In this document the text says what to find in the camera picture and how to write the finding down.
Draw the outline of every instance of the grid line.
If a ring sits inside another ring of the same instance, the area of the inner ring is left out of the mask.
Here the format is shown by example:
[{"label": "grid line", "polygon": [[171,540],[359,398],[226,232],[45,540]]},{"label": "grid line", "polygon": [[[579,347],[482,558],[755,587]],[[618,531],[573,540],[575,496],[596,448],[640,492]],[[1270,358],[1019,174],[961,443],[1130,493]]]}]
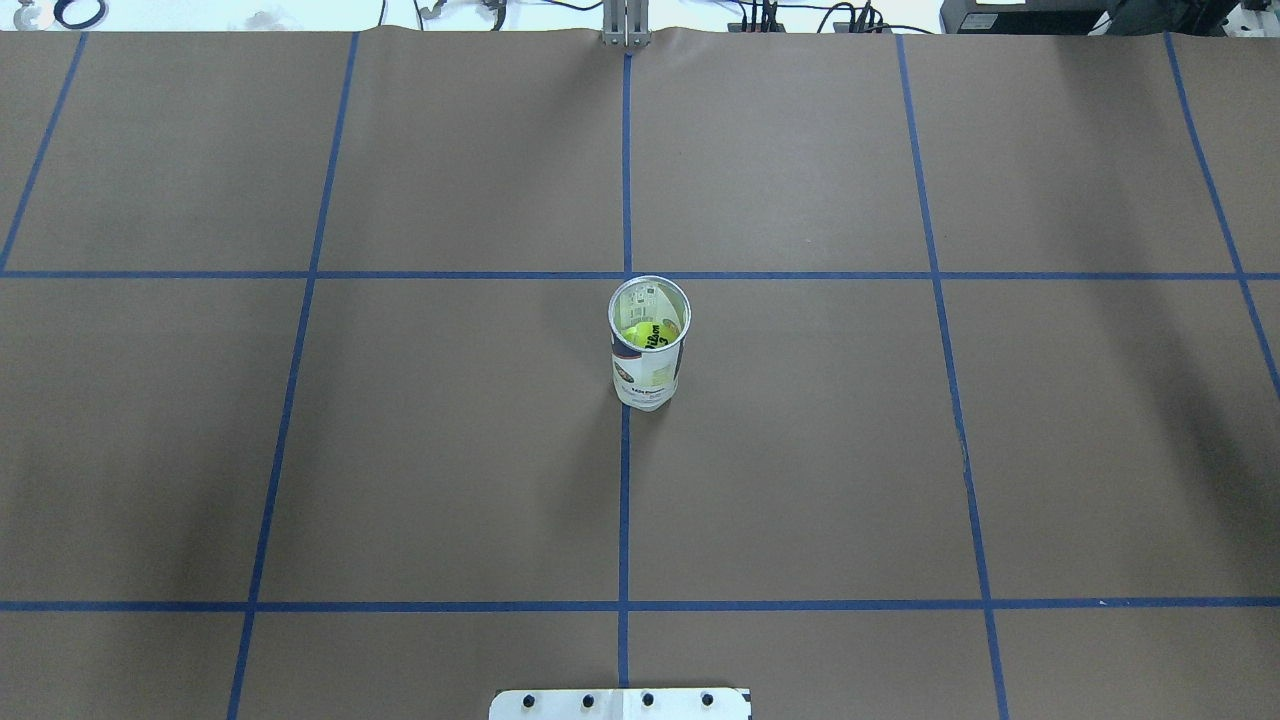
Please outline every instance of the grid line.
[{"label": "grid line", "polygon": [[[631,53],[622,55],[622,270],[631,275]],[[618,687],[631,684],[631,407],[618,424]]]},{"label": "grid line", "polygon": [[67,76],[63,78],[63,87],[58,91],[58,100],[54,102],[54,111],[49,115],[49,124],[45,126],[45,135],[40,138],[36,149],[36,158],[31,161],[31,172],[27,173],[27,184],[22,187],[18,197],[18,208],[13,211],[13,222],[9,223],[9,233],[4,238],[4,247],[0,249],[0,270],[9,263],[9,254],[18,241],[18,228],[22,227],[22,217],[27,213],[27,202],[31,201],[31,192],[36,188],[36,178],[40,177],[40,167],[45,164],[45,152],[54,138],[54,129],[58,128],[58,119],[63,115],[63,105],[72,90],[72,81],[76,79],[76,70],[79,68],[81,56],[84,55],[84,45],[88,42],[88,33],[82,32],[76,41],[76,53],[72,55],[70,65],[67,67]]},{"label": "grid line", "polygon": [[991,609],[991,579],[987,574],[987,551],[982,542],[982,519],[978,515],[978,492],[973,484],[973,464],[969,459],[969,437],[964,427],[964,406],[960,402],[960,383],[956,378],[955,355],[951,351],[951,325],[947,322],[946,297],[942,292],[942,273],[938,268],[938,249],[933,238],[933,217],[929,213],[929,192],[924,182],[924,160],[920,156],[920,135],[915,126],[915,104],[911,100],[911,77],[906,63],[906,46],[902,36],[895,35],[897,65],[902,79],[902,102],[906,109],[906,128],[911,140],[911,163],[915,167],[915,190],[920,202],[920,222],[924,229],[924,245],[929,255],[929,275],[933,283],[933,302],[938,313],[938,333],[942,338],[942,360],[947,370],[947,386],[951,393],[951,414],[955,419],[956,437],[960,442],[960,456],[964,470],[965,496],[969,505],[969,533],[973,539],[973,555],[978,571],[978,589],[983,601],[983,620],[987,626],[987,652],[991,656],[991,676],[996,692],[996,708],[1000,720],[1009,720],[1009,701],[1005,693],[1005,670],[1000,657],[1000,635],[996,629],[996,614]]},{"label": "grid line", "polygon": [[631,274],[631,53],[622,55],[622,272]]},{"label": "grid line", "polygon": [[1244,306],[1249,311],[1249,322],[1253,323],[1253,332],[1258,336],[1258,347],[1262,350],[1262,359],[1267,364],[1267,373],[1271,374],[1271,387],[1276,397],[1280,398],[1280,372],[1276,370],[1275,356],[1271,354],[1271,343],[1267,342],[1267,333],[1262,328],[1262,318],[1258,307],[1253,304],[1253,292],[1249,290],[1249,279],[1244,274],[1244,264],[1240,261],[1240,251],[1235,247],[1235,237],[1231,236],[1231,225],[1226,222],[1226,211],[1222,209],[1222,199],[1217,195],[1217,184],[1213,182],[1213,173],[1208,168],[1208,159],[1204,156],[1204,147],[1199,141],[1199,132],[1196,129],[1196,118],[1192,115],[1192,105],[1187,99],[1187,86],[1183,83],[1183,69],[1178,63],[1178,51],[1174,49],[1174,36],[1165,32],[1165,53],[1169,54],[1169,69],[1174,73],[1174,85],[1178,87],[1178,101],[1183,106],[1183,120],[1187,122],[1187,135],[1190,137],[1192,149],[1196,150],[1196,160],[1199,163],[1201,174],[1204,176],[1204,186],[1208,197],[1213,202],[1213,214],[1217,217],[1217,225],[1222,231],[1222,241],[1226,242],[1226,251],[1231,256],[1231,266],[1235,268],[1235,277],[1240,283],[1240,295],[1244,296]]},{"label": "grid line", "polygon": [[[625,281],[653,274],[673,281],[929,281],[928,270],[317,270],[316,281]],[[0,270],[0,279],[308,279],[308,270]],[[1251,282],[1280,281],[1280,273],[1074,273],[940,270],[959,282]]]},{"label": "grid line", "polygon": [[[1185,597],[1024,597],[938,600],[545,600],[545,601],[276,601],[259,602],[257,614],[477,614],[477,612],[920,612],[1056,611],[1126,609],[1280,607],[1280,596]],[[0,612],[244,612],[248,602],[17,600],[0,601]]]},{"label": "grid line", "polygon": [[275,514],[275,497],[280,488],[280,471],[284,466],[284,443],[289,436],[289,421],[293,416],[293,398],[298,387],[298,368],[302,364],[302,350],[306,345],[307,324],[311,319],[311,300],[315,297],[316,273],[320,269],[320,251],[324,246],[324,231],[329,215],[329,200],[333,196],[333,178],[338,170],[338,152],[342,149],[342,129],[347,115],[347,100],[351,95],[351,78],[356,69],[356,53],[360,49],[360,33],[351,33],[351,46],[347,51],[347,69],[338,99],[338,117],[333,127],[333,142],[329,147],[329,165],[325,170],[324,191],[320,196],[320,210],[316,217],[316,232],[311,243],[311,261],[307,268],[307,284],[302,292],[302,309],[298,311],[298,331],[293,341],[293,357],[289,360],[289,378],[284,386],[284,402],[280,410],[280,427],[275,438],[275,454],[271,459],[271,475],[266,486],[266,501],[262,505],[262,524],[257,536],[257,550],[253,553],[253,571],[250,578],[248,607],[244,610],[244,624],[241,629],[239,651],[236,656],[236,671],[232,676],[232,692],[227,703],[227,719],[234,720],[239,712],[241,691],[244,687],[244,669],[248,664],[250,642],[253,637],[259,592],[262,587],[262,566],[266,562],[266,544],[271,536],[271,519]]}]

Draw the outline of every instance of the can label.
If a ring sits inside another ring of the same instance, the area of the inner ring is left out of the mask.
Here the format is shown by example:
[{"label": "can label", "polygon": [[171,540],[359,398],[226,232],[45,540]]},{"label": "can label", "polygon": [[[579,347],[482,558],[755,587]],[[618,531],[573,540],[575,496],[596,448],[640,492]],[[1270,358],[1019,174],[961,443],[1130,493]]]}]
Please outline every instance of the can label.
[{"label": "can label", "polygon": [[666,278],[635,278],[613,293],[609,323],[618,400],[654,410],[671,398],[680,380],[689,320],[689,299]]}]

